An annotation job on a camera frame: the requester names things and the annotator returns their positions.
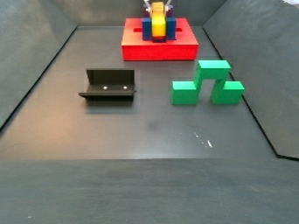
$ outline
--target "blue block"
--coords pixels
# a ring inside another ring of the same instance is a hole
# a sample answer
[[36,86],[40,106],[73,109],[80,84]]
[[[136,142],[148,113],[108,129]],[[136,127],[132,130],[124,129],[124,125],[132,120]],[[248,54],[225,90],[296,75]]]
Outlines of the blue block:
[[174,17],[168,17],[165,19],[165,39],[174,40],[174,30],[176,30],[176,19]]
[[150,40],[152,36],[152,19],[142,17],[142,40]]

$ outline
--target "scratch mark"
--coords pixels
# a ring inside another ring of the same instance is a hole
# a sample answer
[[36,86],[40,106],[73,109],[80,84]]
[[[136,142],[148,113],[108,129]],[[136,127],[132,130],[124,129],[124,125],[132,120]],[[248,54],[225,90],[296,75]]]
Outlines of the scratch mark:
[[209,147],[212,148],[212,145],[210,145],[210,141],[208,140],[208,145],[209,145]]

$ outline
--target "red block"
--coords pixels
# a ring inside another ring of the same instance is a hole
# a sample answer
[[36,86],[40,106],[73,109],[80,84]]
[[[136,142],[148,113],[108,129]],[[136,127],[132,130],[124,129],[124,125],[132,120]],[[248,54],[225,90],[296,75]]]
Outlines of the red block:
[[124,60],[194,60],[198,42],[185,18],[176,18],[176,40],[142,41],[141,18],[128,18],[121,41]]

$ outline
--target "gray wall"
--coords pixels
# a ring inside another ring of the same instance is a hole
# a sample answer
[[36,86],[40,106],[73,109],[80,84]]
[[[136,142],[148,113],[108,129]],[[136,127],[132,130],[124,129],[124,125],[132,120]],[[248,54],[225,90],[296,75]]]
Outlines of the gray wall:
[[0,0],[0,128],[74,28],[48,0]]
[[276,153],[299,158],[299,10],[281,0],[228,0],[204,29]]
[[[78,25],[124,25],[125,18],[141,17],[142,0],[52,0]],[[202,25],[226,0],[172,0],[174,16]]]

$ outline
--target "green block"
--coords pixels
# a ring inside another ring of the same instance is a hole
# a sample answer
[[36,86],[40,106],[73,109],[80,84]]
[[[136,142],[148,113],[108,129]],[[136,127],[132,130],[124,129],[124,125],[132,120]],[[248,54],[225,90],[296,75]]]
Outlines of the green block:
[[197,98],[172,98],[172,104],[176,105],[197,104],[197,102],[198,96]]
[[237,104],[245,91],[239,81],[225,81],[224,87],[221,83],[214,83],[210,101],[214,104]]
[[172,104],[196,104],[198,91],[192,81],[172,82]]
[[200,80],[225,80],[229,75],[229,63],[225,60],[198,60],[194,82]]

